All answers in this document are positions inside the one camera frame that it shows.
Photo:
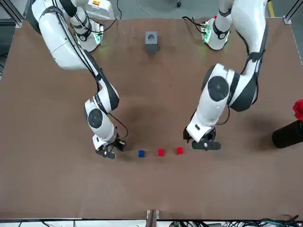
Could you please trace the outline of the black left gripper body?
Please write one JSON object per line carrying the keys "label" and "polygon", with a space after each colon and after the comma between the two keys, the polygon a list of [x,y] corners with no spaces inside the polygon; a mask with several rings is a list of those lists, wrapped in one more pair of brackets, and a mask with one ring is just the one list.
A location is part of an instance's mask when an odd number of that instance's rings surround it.
{"label": "black left gripper body", "polygon": [[205,134],[199,142],[192,141],[192,149],[196,150],[219,150],[221,144],[215,141],[216,129]]}

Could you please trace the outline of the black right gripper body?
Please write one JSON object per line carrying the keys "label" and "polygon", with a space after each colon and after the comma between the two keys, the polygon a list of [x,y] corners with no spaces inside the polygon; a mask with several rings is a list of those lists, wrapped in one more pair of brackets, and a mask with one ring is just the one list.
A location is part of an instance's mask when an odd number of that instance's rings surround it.
{"label": "black right gripper body", "polygon": [[104,158],[115,159],[116,154],[113,152],[113,148],[116,147],[117,139],[112,142],[105,142],[101,139],[95,139],[95,149],[98,155]]}

